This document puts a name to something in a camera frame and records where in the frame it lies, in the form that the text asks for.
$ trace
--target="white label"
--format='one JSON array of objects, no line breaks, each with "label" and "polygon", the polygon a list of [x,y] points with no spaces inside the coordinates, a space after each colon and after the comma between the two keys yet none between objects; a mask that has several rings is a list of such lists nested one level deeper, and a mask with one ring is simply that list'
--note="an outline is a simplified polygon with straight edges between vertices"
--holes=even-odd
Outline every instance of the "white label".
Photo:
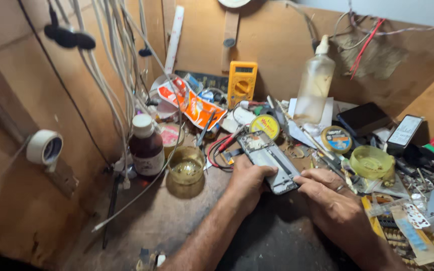
[{"label": "white label", "polygon": [[406,116],[393,132],[388,142],[405,146],[418,128],[421,118]]},{"label": "white label", "polygon": [[136,172],[145,176],[157,175],[161,168],[164,167],[165,163],[165,154],[163,149],[154,157],[140,158],[132,155],[132,158],[135,163]]}]

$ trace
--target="masking tape roll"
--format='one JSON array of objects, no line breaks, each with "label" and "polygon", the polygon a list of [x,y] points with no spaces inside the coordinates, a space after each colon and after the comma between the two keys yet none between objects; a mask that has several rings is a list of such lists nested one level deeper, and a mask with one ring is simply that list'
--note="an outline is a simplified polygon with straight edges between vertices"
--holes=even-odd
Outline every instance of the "masking tape roll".
[{"label": "masking tape roll", "polygon": [[51,130],[39,130],[31,137],[26,148],[26,159],[32,163],[52,166],[63,148],[63,137]]}]

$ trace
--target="workbench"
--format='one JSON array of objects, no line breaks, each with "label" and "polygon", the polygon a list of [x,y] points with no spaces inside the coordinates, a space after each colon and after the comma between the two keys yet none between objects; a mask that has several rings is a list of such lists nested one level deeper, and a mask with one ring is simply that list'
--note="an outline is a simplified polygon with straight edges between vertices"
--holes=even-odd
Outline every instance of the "workbench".
[{"label": "workbench", "polygon": [[[302,171],[309,157],[291,159]],[[211,167],[191,186],[166,177],[157,180],[135,203],[109,223],[102,249],[102,230],[91,233],[106,218],[109,184],[96,216],[82,231],[64,270],[135,270],[152,253],[174,254],[223,194],[232,173]],[[116,210],[139,194],[147,182],[133,180],[118,194]],[[353,270],[356,265],[309,219],[297,190],[276,196],[262,194],[255,211],[242,223],[217,270]]]}]

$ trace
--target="plastic bottle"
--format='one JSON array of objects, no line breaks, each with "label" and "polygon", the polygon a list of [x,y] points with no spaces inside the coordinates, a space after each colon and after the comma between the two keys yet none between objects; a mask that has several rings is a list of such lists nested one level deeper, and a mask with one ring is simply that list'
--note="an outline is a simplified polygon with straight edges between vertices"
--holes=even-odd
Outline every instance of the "plastic bottle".
[{"label": "plastic bottle", "polygon": [[161,136],[155,132],[147,114],[133,117],[133,135],[128,141],[135,170],[142,179],[153,179],[164,167],[165,153]]},{"label": "plastic bottle", "polygon": [[302,123],[319,123],[321,121],[322,111],[336,67],[335,62],[328,57],[328,51],[329,37],[324,35],[316,48],[315,57],[306,62],[306,69],[302,73],[294,120]]}]

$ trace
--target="yellow multimeter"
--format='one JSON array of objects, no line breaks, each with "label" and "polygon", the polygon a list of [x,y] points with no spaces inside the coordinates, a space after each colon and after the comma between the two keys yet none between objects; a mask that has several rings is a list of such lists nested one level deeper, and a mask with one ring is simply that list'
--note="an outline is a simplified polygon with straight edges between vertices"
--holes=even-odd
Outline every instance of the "yellow multimeter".
[{"label": "yellow multimeter", "polygon": [[227,102],[229,109],[244,100],[252,100],[256,86],[257,63],[247,61],[232,61],[229,70],[229,87]]}]

